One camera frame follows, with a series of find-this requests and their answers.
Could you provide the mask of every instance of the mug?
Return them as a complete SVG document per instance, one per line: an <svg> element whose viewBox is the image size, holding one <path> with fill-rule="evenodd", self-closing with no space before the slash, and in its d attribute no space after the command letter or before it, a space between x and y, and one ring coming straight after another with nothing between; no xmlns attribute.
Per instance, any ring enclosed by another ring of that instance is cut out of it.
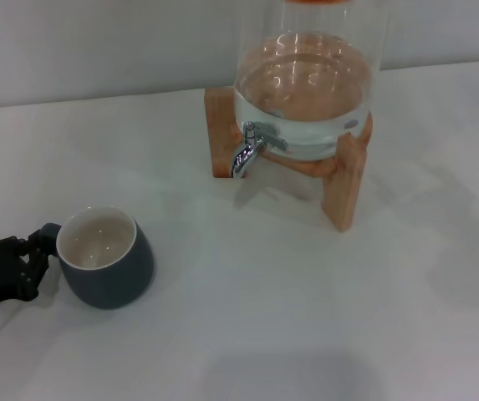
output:
<svg viewBox="0 0 479 401"><path fill-rule="evenodd" d="M62 226L47 224L40 236L56 251L72 291L92 307L123 307L150 284L150 244L135 220L117 207L90 207Z"/></svg>

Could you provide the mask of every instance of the wooden stand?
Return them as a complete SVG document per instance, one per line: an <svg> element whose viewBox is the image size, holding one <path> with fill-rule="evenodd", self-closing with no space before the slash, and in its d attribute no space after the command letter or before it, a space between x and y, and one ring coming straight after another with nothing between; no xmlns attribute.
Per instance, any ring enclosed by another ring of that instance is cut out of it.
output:
<svg viewBox="0 0 479 401"><path fill-rule="evenodd" d="M213 176L230 178L233 153L243 141L236 123L233 88L206 89L204 100ZM325 160L294 161L268 152L262 156L299 173L322 178L321 206L336 229L343 232L352 225L372 131L373 119L369 115L362 135L358 139L350 133L340 136L336 155Z"/></svg>

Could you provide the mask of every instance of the glass jar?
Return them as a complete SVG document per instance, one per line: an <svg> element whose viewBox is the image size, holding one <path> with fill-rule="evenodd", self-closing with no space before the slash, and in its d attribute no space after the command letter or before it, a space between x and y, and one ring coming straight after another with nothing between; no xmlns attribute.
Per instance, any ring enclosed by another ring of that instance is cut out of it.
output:
<svg viewBox="0 0 479 401"><path fill-rule="evenodd" d="M237 124L270 124L294 160L359 136L380 67L389 0L241 0Z"/></svg>

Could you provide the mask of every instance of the metal spigot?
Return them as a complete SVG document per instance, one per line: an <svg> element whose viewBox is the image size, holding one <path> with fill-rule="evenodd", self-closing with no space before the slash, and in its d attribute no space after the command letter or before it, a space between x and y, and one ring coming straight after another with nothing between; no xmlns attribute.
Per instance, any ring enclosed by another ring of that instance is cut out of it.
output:
<svg viewBox="0 0 479 401"><path fill-rule="evenodd" d="M287 150L288 143L277 137L277 131L269 124L245 123L242 127L244 143L239 146L233 156L232 178L242 178L247 172L247 167L258 157L260 151L267 146L274 146L280 150Z"/></svg>

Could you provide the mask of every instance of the table surface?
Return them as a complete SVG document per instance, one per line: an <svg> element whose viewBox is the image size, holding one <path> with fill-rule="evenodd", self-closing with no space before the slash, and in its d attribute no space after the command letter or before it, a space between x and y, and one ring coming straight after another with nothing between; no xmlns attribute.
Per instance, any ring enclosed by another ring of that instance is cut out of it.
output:
<svg viewBox="0 0 479 401"><path fill-rule="evenodd" d="M354 227L319 180L211 177L203 91L0 109L0 238L86 206L140 223L138 301L53 261L0 305L0 401L479 400L479 63L383 72Z"/></svg>

